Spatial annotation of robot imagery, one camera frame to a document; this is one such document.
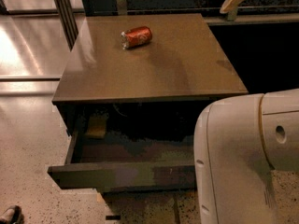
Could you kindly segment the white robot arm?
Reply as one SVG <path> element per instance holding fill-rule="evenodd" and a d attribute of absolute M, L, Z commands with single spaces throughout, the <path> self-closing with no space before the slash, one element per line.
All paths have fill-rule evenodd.
<path fill-rule="evenodd" d="M 271 172 L 299 171 L 299 90 L 226 98 L 194 133 L 201 224 L 278 224 Z"/>

